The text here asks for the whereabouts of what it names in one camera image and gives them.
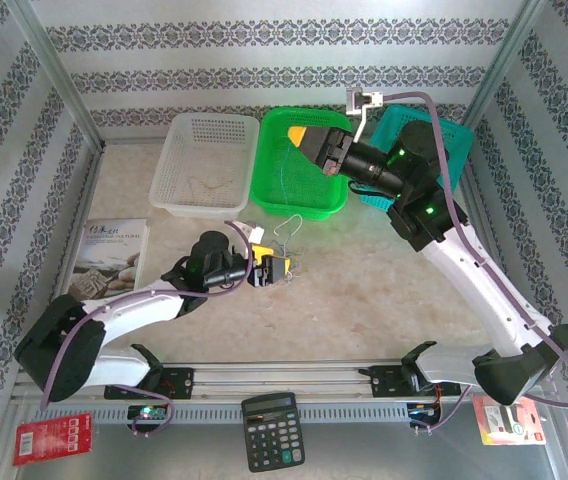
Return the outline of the teal perforated plastic basket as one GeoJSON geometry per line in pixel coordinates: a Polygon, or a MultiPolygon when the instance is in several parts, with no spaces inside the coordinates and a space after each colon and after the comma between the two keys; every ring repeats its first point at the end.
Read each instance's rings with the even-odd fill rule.
{"type": "MultiPolygon", "coordinates": [[[[370,140],[378,150],[388,152],[394,145],[406,123],[413,120],[431,122],[428,111],[423,112],[406,106],[391,104],[386,110],[370,140]]],[[[439,120],[442,138],[447,152],[449,177],[452,191],[455,191],[465,167],[474,133],[465,126],[441,118],[439,120]]]]}

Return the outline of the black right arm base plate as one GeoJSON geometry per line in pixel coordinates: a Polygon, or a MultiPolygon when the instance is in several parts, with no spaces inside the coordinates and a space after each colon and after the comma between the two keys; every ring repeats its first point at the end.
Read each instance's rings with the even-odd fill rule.
{"type": "Polygon", "coordinates": [[[360,368],[358,373],[368,378],[374,398],[435,398],[438,393],[443,396],[456,396],[461,393],[458,384],[444,382],[436,385],[422,380],[407,379],[401,365],[372,365],[360,368]]]}

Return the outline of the green perforated plastic basket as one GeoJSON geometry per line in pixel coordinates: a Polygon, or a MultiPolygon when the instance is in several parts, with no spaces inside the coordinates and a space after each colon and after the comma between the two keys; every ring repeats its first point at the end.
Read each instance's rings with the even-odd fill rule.
{"type": "Polygon", "coordinates": [[[326,220],[348,199],[348,179],[327,177],[287,136],[291,126],[351,128],[341,113],[302,107],[278,107],[263,118],[250,188],[251,199],[271,215],[326,220]]]}

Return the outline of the red retail card package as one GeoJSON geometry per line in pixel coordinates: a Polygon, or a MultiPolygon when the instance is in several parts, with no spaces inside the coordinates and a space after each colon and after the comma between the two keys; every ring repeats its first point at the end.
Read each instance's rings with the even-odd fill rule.
{"type": "Polygon", "coordinates": [[[21,467],[89,453],[92,444],[91,413],[22,424],[16,430],[13,465],[21,467]]]}

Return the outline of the white perforated plastic basket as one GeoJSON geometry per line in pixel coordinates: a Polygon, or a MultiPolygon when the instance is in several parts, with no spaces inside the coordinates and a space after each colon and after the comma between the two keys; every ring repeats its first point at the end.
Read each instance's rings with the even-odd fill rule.
{"type": "Polygon", "coordinates": [[[237,114],[176,115],[149,191],[174,216],[234,220],[248,203],[260,123],[237,114]]]}

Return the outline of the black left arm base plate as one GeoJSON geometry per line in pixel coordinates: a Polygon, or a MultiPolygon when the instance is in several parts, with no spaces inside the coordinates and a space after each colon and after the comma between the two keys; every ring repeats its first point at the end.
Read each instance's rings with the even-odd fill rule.
{"type": "Polygon", "coordinates": [[[147,391],[147,394],[109,385],[104,388],[104,398],[107,400],[156,399],[158,394],[171,400],[187,400],[191,398],[193,383],[192,368],[164,367],[162,370],[151,371],[136,386],[137,389],[147,391]]]}

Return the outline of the aluminium table side rail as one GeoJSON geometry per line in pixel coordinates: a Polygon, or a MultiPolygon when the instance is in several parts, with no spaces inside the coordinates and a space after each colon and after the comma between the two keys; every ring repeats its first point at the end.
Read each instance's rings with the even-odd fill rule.
{"type": "Polygon", "coordinates": [[[518,248],[490,173],[482,165],[477,167],[471,157],[461,183],[471,222],[482,244],[507,278],[515,286],[522,287],[522,295],[529,298],[531,291],[518,248]]]}
{"type": "Polygon", "coordinates": [[[81,164],[81,176],[76,184],[72,184],[72,189],[70,190],[72,193],[70,197],[72,209],[70,210],[68,220],[64,223],[63,242],[59,258],[55,262],[56,271],[48,291],[48,303],[57,296],[65,294],[68,290],[94,195],[102,157],[103,149],[101,148],[87,152],[81,164]]]}

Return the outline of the black desk calculator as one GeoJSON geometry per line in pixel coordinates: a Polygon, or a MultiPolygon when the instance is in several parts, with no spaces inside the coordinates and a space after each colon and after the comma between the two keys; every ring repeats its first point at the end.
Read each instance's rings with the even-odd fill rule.
{"type": "Polygon", "coordinates": [[[306,460],[296,397],[291,392],[241,402],[248,468],[263,473],[303,465],[306,460]]]}

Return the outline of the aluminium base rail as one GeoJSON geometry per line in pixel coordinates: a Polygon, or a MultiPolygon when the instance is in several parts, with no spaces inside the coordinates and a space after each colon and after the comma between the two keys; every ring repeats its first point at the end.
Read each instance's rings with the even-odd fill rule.
{"type": "Polygon", "coordinates": [[[374,398],[369,380],[360,368],[372,365],[401,365],[407,379],[429,382],[417,368],[401,360],[252,362],[159,364],[139,353],[110,350],[100,355],[93,367],[76,365],[69,374],[58,371],[54,384],[59,395],[51,393],[52,403],[105,401],[104,388],[112,385],[136,387],[154,370],[186,367],[194,370],[192,395],[187,400],[208,403],[238,403],[249,397],[291,392],[304,402],[374,398]]]}

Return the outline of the grey printed booklet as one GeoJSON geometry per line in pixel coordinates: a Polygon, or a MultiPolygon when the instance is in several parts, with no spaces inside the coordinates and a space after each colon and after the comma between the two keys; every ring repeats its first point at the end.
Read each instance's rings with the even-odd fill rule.
{"type": "Polygon", "coordinates": [[[98,300],[134,290],[147,242],[145,218],[88,220],[65,292],[77,300],[98,300]]]}

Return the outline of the pink usb drive package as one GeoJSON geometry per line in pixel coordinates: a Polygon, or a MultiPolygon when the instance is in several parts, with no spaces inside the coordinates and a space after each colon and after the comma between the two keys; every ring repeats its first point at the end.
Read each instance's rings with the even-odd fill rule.
{"type": "Polygon", "coordinates": [[[532,400],[523,397],[513,405],[505,406],[488,396],[474,396],[472,403],[484,445],[546,444],[542,421],[532,400]]]}

